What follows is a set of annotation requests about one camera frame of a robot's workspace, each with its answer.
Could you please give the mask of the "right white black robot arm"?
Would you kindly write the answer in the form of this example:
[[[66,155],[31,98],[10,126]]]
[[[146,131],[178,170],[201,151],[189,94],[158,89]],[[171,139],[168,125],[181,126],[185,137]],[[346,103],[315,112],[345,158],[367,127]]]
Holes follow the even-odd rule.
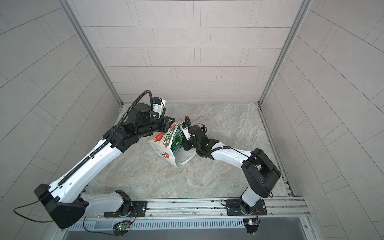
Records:
[[[272,190],[281,177],[280,170],[261,149],[243,151],[226,146],[222,142],[206,136],[206,126],[181,125],[183,148],[196,150],[201,158],[222,161],[241,169],[248,182],[248,187],[240,197],[237,205],[226,203],[229,208],[240,210],[244,215],[261,213],[257,207],[263,198],[272,197]]]

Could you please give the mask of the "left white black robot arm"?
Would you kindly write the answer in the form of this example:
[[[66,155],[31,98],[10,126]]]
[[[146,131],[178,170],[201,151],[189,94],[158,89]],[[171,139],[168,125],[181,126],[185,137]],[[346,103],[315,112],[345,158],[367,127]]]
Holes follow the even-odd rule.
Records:
[[[166,101],[154,98],[150,105],[131,105],[119,123],[108,130],[95,148],[65,175],[50,185],[41,184],[35,195],[53,222],[66,229],[81,218],[107,213],[114,217],[133,214],[131,198],[122,190],[111,194],[85,194],[85,187],[111,161],[140,138],[165,133],[175,122],[165,115]]]

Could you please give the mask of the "white floral paper bag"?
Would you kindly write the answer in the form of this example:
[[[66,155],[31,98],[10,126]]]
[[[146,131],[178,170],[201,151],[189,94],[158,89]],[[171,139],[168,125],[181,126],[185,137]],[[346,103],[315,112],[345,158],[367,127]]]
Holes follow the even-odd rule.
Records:
[[[182,123],[175,122],[169,128],[168,132],[157,133],[149,140],[149,144],[155,150],[156,154],[176,168],[187,164],[196,155],[194,149],[188,151],[184,149],[181,125]]]

